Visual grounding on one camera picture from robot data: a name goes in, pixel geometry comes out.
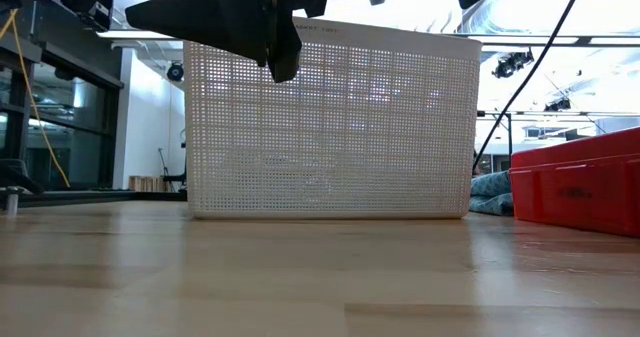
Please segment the blue patterned cloth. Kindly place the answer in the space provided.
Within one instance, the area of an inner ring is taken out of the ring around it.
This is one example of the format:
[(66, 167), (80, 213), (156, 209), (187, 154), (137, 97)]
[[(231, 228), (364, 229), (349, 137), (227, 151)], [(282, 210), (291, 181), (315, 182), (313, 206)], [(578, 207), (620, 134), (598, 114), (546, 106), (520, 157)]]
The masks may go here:
[(514, 202), (508, 171), (474, 176), (469, 210), (497, 216), (513, 216)]

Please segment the white perforated plastic basket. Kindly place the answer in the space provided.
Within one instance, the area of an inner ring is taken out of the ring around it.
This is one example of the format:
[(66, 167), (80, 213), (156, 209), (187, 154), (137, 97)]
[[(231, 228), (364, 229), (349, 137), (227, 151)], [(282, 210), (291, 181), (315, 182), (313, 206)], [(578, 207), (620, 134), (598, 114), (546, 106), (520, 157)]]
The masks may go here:
[(297, 75), (184, 45), (188, 206), (202, 219), (459, 219), (482, 43), (296, 18)]

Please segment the long ceiling light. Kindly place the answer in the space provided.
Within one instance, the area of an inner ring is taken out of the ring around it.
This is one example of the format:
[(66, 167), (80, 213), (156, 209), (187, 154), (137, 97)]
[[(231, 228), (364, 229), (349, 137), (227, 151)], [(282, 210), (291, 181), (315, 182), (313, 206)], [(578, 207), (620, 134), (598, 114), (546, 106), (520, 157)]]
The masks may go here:
[(172, 37), (152, 31), (144, 31), (144, 30), (110, 30), (106, 32), (98, 32), (97, 35), (100, 38), (110, 39), (110, 40), (167, 40), (167, 41), (177, 41), (177, 37)]

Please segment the black tripod stand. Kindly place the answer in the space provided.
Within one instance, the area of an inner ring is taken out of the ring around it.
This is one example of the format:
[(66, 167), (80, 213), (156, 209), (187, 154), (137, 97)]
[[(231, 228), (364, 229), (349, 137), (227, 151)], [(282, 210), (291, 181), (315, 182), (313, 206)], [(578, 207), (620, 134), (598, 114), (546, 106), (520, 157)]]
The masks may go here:
[[(170, 175), (168, 167), (167, 167), (166, 162), (165, 162), (163, 149), (161, 147), (159, 147), (158, 148), (158, 152), (159, 152), (160, 160), (161, 160), (161, 164), (162, 164), (162, 170), (163, 170), (162, 180), (163, 180), (163, 182), (165, 184), (169, 185), (169, 189), (170, 189), (170, 191), (172, 193), (178, 193), (182, 197), (187, 197), (187, 165), (184, 165), (184, 171), (181, 174), (179, 174), (179, 175)], [(174, 189), (174, 184), (175, 183), (179, 183), (180, 184), (180, 187), (177, 190)]]

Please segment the wooden crate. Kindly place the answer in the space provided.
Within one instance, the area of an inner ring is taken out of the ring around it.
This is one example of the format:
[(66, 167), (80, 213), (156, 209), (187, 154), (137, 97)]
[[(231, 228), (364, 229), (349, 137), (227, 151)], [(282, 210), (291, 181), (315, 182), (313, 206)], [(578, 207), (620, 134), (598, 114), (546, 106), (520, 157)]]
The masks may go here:
[(166, 192), (167, 183), (162, 176), (130, 176), (129, 189), (135, 192)]

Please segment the red first aid kit case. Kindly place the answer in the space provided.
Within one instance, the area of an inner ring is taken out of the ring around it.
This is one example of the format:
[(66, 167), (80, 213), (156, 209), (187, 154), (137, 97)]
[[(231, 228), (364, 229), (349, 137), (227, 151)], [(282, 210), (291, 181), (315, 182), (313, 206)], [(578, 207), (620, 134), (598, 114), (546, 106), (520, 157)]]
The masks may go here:
[(515, 218), (640, 238), (640, 127), (517, 152)]

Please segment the dark window frame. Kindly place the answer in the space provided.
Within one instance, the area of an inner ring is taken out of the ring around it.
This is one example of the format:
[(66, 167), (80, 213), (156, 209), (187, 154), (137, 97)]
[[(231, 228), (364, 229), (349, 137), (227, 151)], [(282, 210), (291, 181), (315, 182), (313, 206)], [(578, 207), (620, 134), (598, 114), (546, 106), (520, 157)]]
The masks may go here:
[(48, 43), (0, 38), (0, 159), (18, 159), (47, 190), (109, 188), (118, 95), (102, 76)]

